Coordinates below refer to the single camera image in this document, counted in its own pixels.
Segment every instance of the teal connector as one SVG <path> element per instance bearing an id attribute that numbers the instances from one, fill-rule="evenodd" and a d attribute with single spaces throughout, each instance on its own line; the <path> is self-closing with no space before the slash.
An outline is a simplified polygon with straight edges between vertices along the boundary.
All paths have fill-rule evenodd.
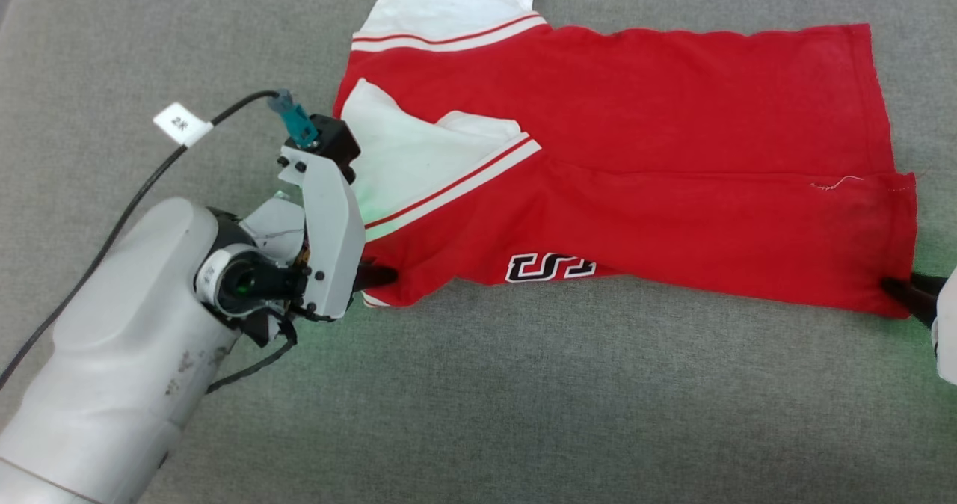
<path id="1" fill-rule="evenodd" d="M 300 149 L 313 147 L 319 136 L 316 126 L 309 120 L 309 116 L 302 109 L 302 105 L 293 100 L 293 95 L 289 92 L 289 89 L 278 89 L 277 92 L 280 93 L 279 96 L 268 99 L 269 108 L 283 118 L 289 137 Z"/>

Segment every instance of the red stripe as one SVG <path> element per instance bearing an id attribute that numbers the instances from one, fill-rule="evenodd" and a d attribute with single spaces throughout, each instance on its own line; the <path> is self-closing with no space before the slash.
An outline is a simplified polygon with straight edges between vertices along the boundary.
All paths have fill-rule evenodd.
<path id="1" fill-rule="evenodd" d="M 459 40 L 469 40 L 469 38 L 481 37 L 483 36 L 483 34 L 495 33 L 495 31 L 498 31 L 500 29 L 505 29 L 506 27 L 511 25 L 515 25 L 519 23 L 520 21 L 524 21 L 530 18 L 538 18 L 538 17 L 541 17 L 540 14 L 529 14 L 529 16 L 516 18 L 510 21 L 509 23 L 501 24 L 499 25 L 499 27 L 492 28 L 488 31 L 482 31 L 481 33 L 474 33 L 474 34 L 466 34 L 466 36 L 464 37 L 449 38 L 448 40 L 428 40 L 428 38 L 417 37 L 417 36 L 414 36 L 414 34 L 403 33 L 403 34 L 390 34 L 389 37 L 379 37 L 379 38 L 356 37 L 356 38 L 353 38 L 352 41 L 353 42 L 382 42 L 384 40 L 392 40 L 393 38 L 413 38 L 414 40 L 421 40 L 422 42 L 425 42 L 426 44 L 448 44 L 449 42 L 458 42 Z"/>
<path id="2" fill-rule="evenodd" d="M 450 191 L 450 190 L 452 190 L 452 188 L 457 187 L 457 186 L 458 186 L 459 184 L 461 184 L 462 182 L 464 182 L 464 181 L 466 181 L 466 180 L 472 178 L 473 176 L 476 176 L 476 174 L 478 174 L 479 171 L 482 171 L 482 170 L 488 168 L 489 166 L 491 166 L 492 164 L 495 164 L 495 163 L 498 162 L 499 160 L 502 160 L 502 157 L 503 157 L 503 156 L 508 156 L 508 154 L 514 152 L 514 150 L 516 150 L 518 147 L 521 147 L 521 146 L 523 146 L 524 144 L 529 143 L 529 141 L 530 141 L 531 139 L 532 139 L 531 136 L 526 137 L 526 139 L 523 139 L 522 141 L 520 141 L 519 143 L 516 143 L 516 144 L 513 145 L 512 147 L 509 147 L 508 149 L 503 150 L 503 152 L 500 153 L 498 156 L 496 156 L 495 159 L 491 159 L 491 160 L 489 160 L 488 162 L 485 162 L 484 164 L 481 165 L 481 167 L 479 167 L 478 169 L 472 171 L 472 173 L 467 174 L 467 176 L 464 176 L 464 177 L 462 177 L 461 179 L 459 179 L 459 180 L 453 182 L 453 183 L 450 184 L 449 186 L 446 186 L 446 187 L 443 188 L 442 190 L 437 191 L 437 193 L 434 193 L 434 194 L 432 194 L 432 195 L 429 195 L 427 198 L 424 198 L 424 200 L 416 201 L 416 203 L 413 203 L 413 204 L 409 205 L 408 207 L 403 208 L 401 211 L 399 211 L 399 212 L 397 212 L 397 213 L 394 213 L 394 214 L 391 214 L 391 215 L 387 215 L 385 218 L 381 218 L 380 220 L 376 220 L 376 221 L 370 222 L 370 224 L 366 224 L 366 229 L 375 227 L 376 225 L 385 224 L 387 221 L 393 221 L 393 220 L 395 220 L 396 218 L 399 218 L 400 215 L 406 214 L 406 213 L 409 212 L 410 210 L 413 210 L 413 209 L 415 209 L 415 208 L 417 208 L 417 207 L 420 207 L 422 204 L 424 204 L 424 203 L 426 203 L 426 202 L 428 202 L 428 201 L 434 200 L 435 197 L 439 197 L 441 194 L 445 194 L 446 191 Z"/>

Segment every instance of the red and white jersey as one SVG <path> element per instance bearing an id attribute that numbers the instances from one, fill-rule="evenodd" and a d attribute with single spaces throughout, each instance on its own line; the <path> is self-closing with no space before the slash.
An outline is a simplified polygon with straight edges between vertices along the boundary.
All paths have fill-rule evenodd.
<path id="1" fill-rule="evenodd" d="M 366 302 L 627 273 L 906 316 L 912 174 L 867 25 L 553 28 L 532 0 L 378 0 L 335 112 L 362 147 Z"/>

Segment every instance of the gray table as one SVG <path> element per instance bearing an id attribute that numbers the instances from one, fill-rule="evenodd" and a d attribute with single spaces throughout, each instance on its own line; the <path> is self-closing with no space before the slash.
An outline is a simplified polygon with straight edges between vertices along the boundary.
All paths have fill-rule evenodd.
<path id="1" fill-rule="evenodd" d="M 328 110 L 374 0 L 14 0 L 0 30 L 0 360 L 171 151 L 153 115 L 289 86 Z M 917 268 L 957 265 L 957 0 L 537 0 L 555 25 L 695 31 L 871 22 Z M 283 129 L 225 123 L 148 198 L 239 214 Z M 46 340 L 0 394 L 9 419 Z M 250 342 L 224 371 L 263 355 Z M 631 278 L 453 283 L 301 327 L 201 405 L 147 503 L 957 501 L 957 387 L 915 322 Z"/>

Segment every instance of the robotic arm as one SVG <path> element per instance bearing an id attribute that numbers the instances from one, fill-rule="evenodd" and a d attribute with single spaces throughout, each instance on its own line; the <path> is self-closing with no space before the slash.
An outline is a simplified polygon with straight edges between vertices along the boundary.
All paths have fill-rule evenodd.
<path id="1" fill-rule="evenodd" d="M 0 502 L 139 500 L 242 334 L 291 346 L 294 317 L 339 318 L 352 292 L 396 278 L 360 263 L 345 123 L 305 117 L 288 91 L 270 106 L 302 207 L 273 197 L 240 220 L 175 197 L 148 211 L 58 317 L 55 353 L 0 434 Z"/>

